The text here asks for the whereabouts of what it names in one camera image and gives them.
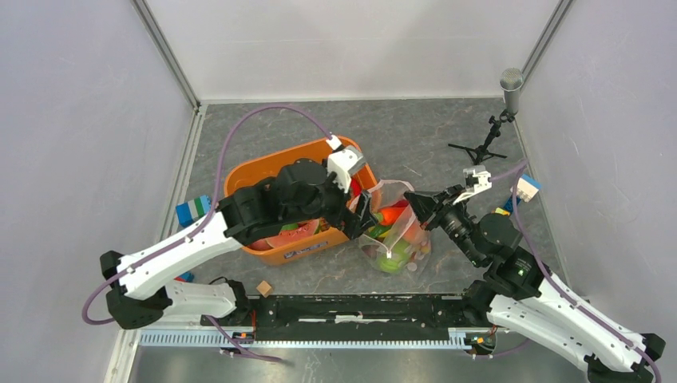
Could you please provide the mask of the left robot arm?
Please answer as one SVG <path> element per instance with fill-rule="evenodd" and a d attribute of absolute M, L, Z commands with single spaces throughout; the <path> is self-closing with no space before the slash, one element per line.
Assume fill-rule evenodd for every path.
<path fill-rule="evenodd" d="M 327 164 L 310 159 L 283 166 L 276 176 L 223 198 L 194 225 L 132 255 L 108 251 L 100 257 L 108 279 L 106 305 L 113 322 L 126 330 L 149 326 L 170 316 L 224 318 L 245 323 L 251 304 L 242 284 L 195 284 L 176 276 L 218 255 L 277 235 L 283 226 L 324 219 L 354 239 L 376 224 L 370 195 L 362 192 L 355 209 L 347 204 L 356 164 Z"/>

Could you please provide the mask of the orange plastic tub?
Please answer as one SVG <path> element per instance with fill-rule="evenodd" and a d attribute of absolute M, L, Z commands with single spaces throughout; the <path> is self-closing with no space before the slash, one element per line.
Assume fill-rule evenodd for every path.
<path fill-rule="evenodd" d="M 223 192 L 229 196 L 242 187 L 252 186 L 269 176 L 277 176 L 284 165 L 292 164 L 296 160 L 308 158 L 320 163 L 330 154 L 331 148 L 328 143 L 324 139 L 318 139 L 246 161 L 236 166 L 226 176 Z M 340 230 L 329 227 L 325 231 L 297 239 L 281 247 L 265 249 L 263 246 L 266 243 L 261 242 L 254 248 L 244 247 L 243 251 L 267 265 L 279 266 L 347 241 L 348 238 Z"/>

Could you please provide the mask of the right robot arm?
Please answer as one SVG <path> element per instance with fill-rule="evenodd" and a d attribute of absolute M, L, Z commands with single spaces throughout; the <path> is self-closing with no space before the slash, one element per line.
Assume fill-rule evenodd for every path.
<path fill-rule="evenodd" d="M 521 247 L 523 235 L 506 215 L 479 221 L 461 202 L 461 186 L 404 194 L 427 231 L 439 228 L 478 268 L 463 295 L 461 316 L 472 326 L 495 325 L 550 349 L 586 373 L 590 382 L 660 382 L 656 362 L 666 342 L 612 321 L 574 293 Z"/>

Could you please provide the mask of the green round fruit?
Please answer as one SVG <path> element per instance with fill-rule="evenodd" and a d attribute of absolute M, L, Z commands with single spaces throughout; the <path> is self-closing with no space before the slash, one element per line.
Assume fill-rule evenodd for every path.
<path fill-rule="evenodd" d="M 378 256 L 378 269 L 390 274 L 398 273 L 410 261 L 411 253 L 411 244 L 404 239 L 400 239 L 391 247 L 389 252 Z"/>

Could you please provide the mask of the orange carrot green top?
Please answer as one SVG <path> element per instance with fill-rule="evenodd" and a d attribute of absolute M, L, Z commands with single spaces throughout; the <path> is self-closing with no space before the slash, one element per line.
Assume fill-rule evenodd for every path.
<path fill-rule="evenodd" d="M 374 217 L 379 225 L 391 226 L 397 222 L 408 207 L 408 205 L 383 207 L 374 213 Z"/>

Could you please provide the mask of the clear zip top bag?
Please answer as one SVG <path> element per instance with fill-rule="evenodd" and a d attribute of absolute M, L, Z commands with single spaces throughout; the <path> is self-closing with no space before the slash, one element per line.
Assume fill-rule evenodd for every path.
<path fill-rule="evenodd" d="M 376 213 L 379 209 L 389 206 L 408 205 L 404 198 L 405 192 L 413 191 L 410 183 L 402 180 L 381 180 L 376 186 L 369 189 L 372 196 L 371 208 Z M 404 239 L 412 246 L 410 261 L 394 274 L 419 274 L 422 272 L 432 251 L 430 233 L 421 228 L 412 208 L 409 206 L 391 226 L 377 224 L 358 238 L 358 247 L 366 256 L 370 265 L 378 271 L 378 256 L 389 252 L 391 247 L 400 239 Z"/>

